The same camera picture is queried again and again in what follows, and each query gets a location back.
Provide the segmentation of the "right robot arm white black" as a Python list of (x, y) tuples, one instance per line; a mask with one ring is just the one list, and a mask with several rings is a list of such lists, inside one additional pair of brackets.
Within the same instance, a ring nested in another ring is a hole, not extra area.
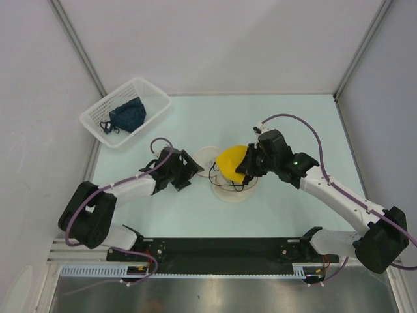
[(302, 257), (317, 261), (324, 254), (356, 258), (381, 274), (409, 245), (407, 219), (398, 207), (386, 209), (354, 195), (325, 174), (322, 166), (306, 153), (294, 153), (278, 130), (254, 127), (257, 143), (248, 145), (237, 173), (262, 177), (274, 173), (295, 188), (317, 198), (341, 216), (352, 231), (314, 227), (303, 238)]

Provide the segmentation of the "beige mesh laundry bag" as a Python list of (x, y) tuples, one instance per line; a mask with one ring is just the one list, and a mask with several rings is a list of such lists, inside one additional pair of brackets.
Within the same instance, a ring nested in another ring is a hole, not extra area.
[(257, 187), (258, 178), (242, 185), (226, 179), (218, 169), (216, 157), (223, 151), (216, 146), (206, 146), (193, 154), (193, 159), (204, 169), (199, 176), (207, 178), (214, 195), (227, 203), (240, 203), (247, 200)]

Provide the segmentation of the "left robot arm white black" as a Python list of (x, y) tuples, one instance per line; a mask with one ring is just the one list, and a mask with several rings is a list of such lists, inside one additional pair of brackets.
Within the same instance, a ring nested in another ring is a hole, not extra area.
[(65, 243), (89, 249), (100, 245), (121, 248), (129, 260), (140, 259), (144, 245), (137, 240), (136, 232), (112, 223), (116, 208), (139, 197), (153, 196), (169, 184), (181, 191), (202, 171), (203, 167), (186, 151), (164, 147), (158, 158), (131, 177), (102, 187), (82, 182), (58, 221), (58, 227), (65, 233)]

